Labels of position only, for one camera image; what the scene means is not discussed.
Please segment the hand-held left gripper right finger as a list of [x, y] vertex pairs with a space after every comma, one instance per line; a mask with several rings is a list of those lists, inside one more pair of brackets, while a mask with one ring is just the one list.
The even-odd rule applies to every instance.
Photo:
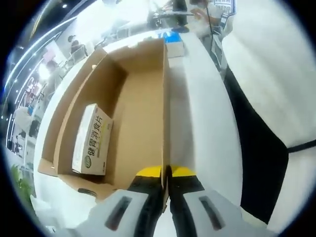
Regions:
[[241, 210], [214, 190], [206, 190], [194, 172], [169, 167], [170, 211], [179, 237], [265, 237], [265, 228], [243, 220]]

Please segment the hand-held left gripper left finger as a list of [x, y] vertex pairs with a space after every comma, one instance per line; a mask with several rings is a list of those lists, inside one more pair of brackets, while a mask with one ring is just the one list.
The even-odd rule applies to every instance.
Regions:
[[139, 171], [129, 188], [99, 202], [75, 237], [152, 237], [162, 213], [161, 167]]

